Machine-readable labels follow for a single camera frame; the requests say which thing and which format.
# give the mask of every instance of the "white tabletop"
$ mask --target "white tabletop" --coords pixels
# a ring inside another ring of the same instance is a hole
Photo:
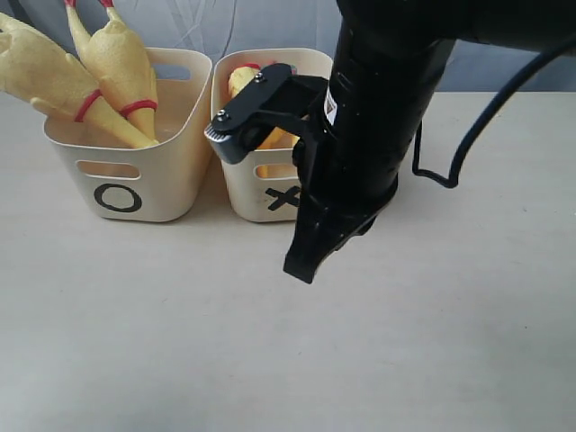
[[[425,167],[489,99],[435,97]],[[217,160],[179,222],[101,220],[43,117],[0,110],[2,432],[576,430],[576,94],[518,95],[453,191],[407,161],[312,286]]]

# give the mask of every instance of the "gray curtain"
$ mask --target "gray curtain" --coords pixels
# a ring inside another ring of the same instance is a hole
[[[63,0],[19,0],[34,25],[74,52]],[[236,50],[308,47],[331,55],[340,24],[335,0],[116,0],[122,17],[149,46],[199,50],[218,60]],[[10,13],[7,0],[0,8]],[[90,32],[106,22],[97,0],[77,0]],[[440,90],[495,91],[535,54],[458,43]],[[576,90],[576,59],[562,58],[527,91]]]

